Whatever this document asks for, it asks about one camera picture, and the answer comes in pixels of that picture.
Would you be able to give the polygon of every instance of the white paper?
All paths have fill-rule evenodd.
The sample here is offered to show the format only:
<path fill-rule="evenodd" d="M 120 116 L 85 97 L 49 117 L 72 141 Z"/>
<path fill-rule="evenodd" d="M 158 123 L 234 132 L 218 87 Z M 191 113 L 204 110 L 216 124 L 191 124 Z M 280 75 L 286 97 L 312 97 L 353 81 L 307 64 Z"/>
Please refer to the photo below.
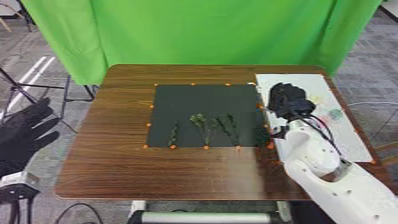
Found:
<path fill-rule="evenodd" d="M 277 83 L 291 83 L 305 90 L 307 99 L 316 104 L 312 115 L 325 121 L 332 131 L 334 143 L 339 148 L 342 157 L 351 162 L 369 162 L 371 155 L 357 135 L 353 125 L 350 123 L 344 111 L 341 109 L 334 93 L 319 74 L 257 74 L 257 91 L 262 97 L 264 106 L 268 104 L 270 88 Z M 334 118 L 332 114 L 341 113 L 342 116 Z M 266 111 L 270 128 L 284 126 L 286 120 L 277 118 L 273 113 Z M 284 161 L 284 153 L 289 151 L 289 145 L 282 139 L 275 139 L 277 153 Z"/>

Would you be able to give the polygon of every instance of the metal stand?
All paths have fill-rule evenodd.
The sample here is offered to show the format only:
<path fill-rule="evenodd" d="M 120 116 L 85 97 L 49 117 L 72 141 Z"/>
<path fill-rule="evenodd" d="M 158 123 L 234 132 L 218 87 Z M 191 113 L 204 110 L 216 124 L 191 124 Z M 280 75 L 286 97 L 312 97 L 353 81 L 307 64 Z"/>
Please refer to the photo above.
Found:
<path fill-rule="evenodd" d="M 26 200 L 26 224 L 32 224 L 32 207 L 33 207 L 33 198 L 40 193 L 37 190 L 39 187 L 39 178 L 28 173 L 19 172 L 7 175 L 0 181 L 0 204 L 10 204 L 10 216 L 8 223 L 19 223 L 21 221 L 21 209 L 19 201 Z"/>
<path fill-rule="evenodd" d="M 88 86 L 83 85 L 85 91 L 88 93 L 90 98 L 88 99 L 69 99 L 67 98 L 67 93 L 69 93 L 69 84 L 71 84 L 71 76 L 67 75 L 67 79 L 65 79 L 65 87 L 63 88 L 63 101 L 62 101 L 62 108 L 60 108 L 60 119 L 63 119 L 63 115 L 65 115 L 65 103 L 72 102 L 72 101 L 83 101 L 83 102 L 92 102 L 92 100 L 95 99 L 94 96 L 94 90 L 90 90 Z"/>
<path fill-rule="evenodd" d="M 24 83 L 17 83 L 14 81 L 14 79 L 10 78 L 7 72 L 3 71 L 3 69 L 0 68 L 0 73 L 1 73 L 1 76 L 3 76 L 3 80 L 8 82 L 10 84 L 10 88 L 8 88 L 8 99 L 7 99 L 7 104 L 5 104 L 5 108 L 3 108 L 3 114 L 1 114 L 1 120 L 0 120 L 0 124 L 3 124 L 3 121 L 5 121 L 5 117 L 7 117 L 7 112 L 8 112 L 8 104 L 10 104 L 10 101 L 12 101 L 12 97 L 14 97 L 14 93 L 17 92 L 28 102 L 32 104 L 37 103 L 37 99 L 33 98 L 33 96 L 28 94 L 28 92 L 24 91 L 23 87 L 28 86 L 28 87 L 35 87 L 35 88 L 46 88 L 46 89 L 62 89 L 63 90 L 63 101 L 62 101 L 62 109 L 60 109 L 60 116 L 53 113 L 55 117 L 60 118 L 60 122 L 63 123 L 63 125 L 67 126 L 67 128 L 71 129 L 71 131 L 76 133 L 76 130 L 72 129 L 72 127 L 69 126 L 69 124 L 63 122 L 63 113 L 65 113 L 65 102 L 72 102 L 72 101 L 85 101 L 85 102 L 90 102 L 94 100 L 94 91 L 90 91 L 88 89 L 88 86 L 85 85 L 83 88 L 85 88 L 85 91 L 88 93 L 88 96 L 90 96 L 90 99 L 67 99 L 67 92 L 69 92 L 69 81 L 71 81 L 71 76 L 67 75 L 67 82 L 65 82 L 65 87 L 58 87 L 58 86 L 48 86 L 48 85 L 30 85 L 30 84 L 24 84 Z"/>

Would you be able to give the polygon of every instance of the green backdrop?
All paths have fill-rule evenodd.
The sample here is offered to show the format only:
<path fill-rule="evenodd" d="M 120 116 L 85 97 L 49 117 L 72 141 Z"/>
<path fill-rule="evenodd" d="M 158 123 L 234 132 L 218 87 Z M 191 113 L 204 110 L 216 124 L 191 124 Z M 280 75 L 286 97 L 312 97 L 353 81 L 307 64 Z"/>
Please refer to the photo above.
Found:
<path fill-rule="evenodd" d="M 76 83 L 97 84 L 120 63 L 309 64 L 332 74 L 380 0 L 23 3 Z"/>

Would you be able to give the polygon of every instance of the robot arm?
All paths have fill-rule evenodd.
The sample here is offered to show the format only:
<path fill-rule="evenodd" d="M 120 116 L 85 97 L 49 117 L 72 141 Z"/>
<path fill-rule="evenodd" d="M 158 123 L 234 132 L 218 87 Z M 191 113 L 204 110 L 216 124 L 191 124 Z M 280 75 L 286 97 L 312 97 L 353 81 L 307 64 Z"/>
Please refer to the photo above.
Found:
<path fill-rule="evenodd" d="M 270 90 L 268 109 L 287 120 L 282 135 L 291 151 L 284 160 L 289 178 L 337 224 L 392 224 L 398 221 L 398 199 L 382 182 L 337 152 L 330 136 L 310 123 L 314 104 L 305 91 L 291 84 Z M 321 177 L 334 174 L 334 180 Z"/>
<path fill-rule="evenodd" d="M 328 142 L 302 125 L 286 134 L 293 145 L 284 161 L 287 176 L 335 223 L 396 223 L 398 200 L 390 190 L 362 167 L 339 159 Z M 319 177 L 332 172 L 337 175 L 328 182 Z"/>

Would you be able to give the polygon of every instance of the wooden table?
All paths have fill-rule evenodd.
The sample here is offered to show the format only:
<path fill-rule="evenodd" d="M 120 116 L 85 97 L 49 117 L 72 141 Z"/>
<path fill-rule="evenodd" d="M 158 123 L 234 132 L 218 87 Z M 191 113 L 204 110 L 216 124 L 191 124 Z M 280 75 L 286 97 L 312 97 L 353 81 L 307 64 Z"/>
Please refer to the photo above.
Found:
<path fill-rule="evenodd" d="M 275 150 L 147 148 L 154 84 L 245 84 L 255 73 L 325 74 L 314 66 L 115 65 L 79 129 L 55 192 L 62 198 L 135 200 L 305 200 Z M 351 119 L 341 95 L 328 85 Z M 380 161 L 362 164 L 390 186 Z"/>

